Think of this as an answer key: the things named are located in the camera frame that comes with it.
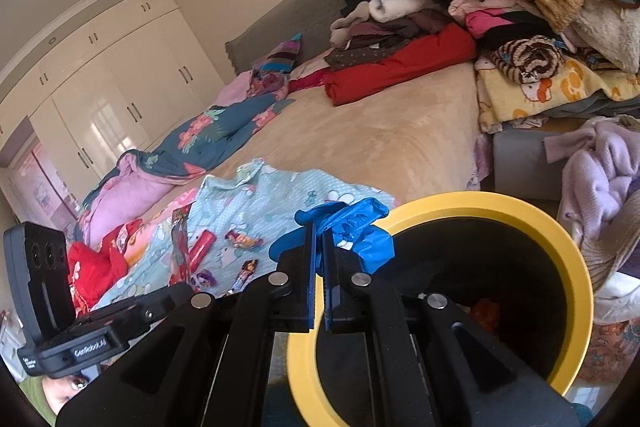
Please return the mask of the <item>green sleeve forearm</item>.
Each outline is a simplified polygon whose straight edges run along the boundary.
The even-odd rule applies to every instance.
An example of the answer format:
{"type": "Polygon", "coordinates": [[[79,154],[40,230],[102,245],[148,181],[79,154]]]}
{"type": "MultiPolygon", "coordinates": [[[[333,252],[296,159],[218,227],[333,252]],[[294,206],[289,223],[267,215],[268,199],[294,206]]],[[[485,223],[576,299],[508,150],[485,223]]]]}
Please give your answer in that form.
{"type": "Polygon", "coordinates": [[[47,397],[44,394],[42,387],[43,377],[27,377],[18,384],[21,391],[26,395],[27,400],[34,407],[34,409],[40,414],[40,416],[50,425],[54,426],[56,421],[56,414],[52,411],[47,397]]]}

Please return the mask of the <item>left hand painted nails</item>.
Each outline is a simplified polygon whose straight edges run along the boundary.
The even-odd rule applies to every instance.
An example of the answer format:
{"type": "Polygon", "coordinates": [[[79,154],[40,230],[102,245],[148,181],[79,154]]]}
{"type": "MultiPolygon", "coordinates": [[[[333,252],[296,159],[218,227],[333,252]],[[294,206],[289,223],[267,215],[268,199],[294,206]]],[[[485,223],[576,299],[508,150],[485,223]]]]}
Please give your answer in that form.
{"type": "Polygon", "coordinates": [[[42,391],[51,411],[58,415],[62,407],[88,384],[90,384],[88,378],[80,375],[67,375],[61,378],[44,376],[42,391]]]}

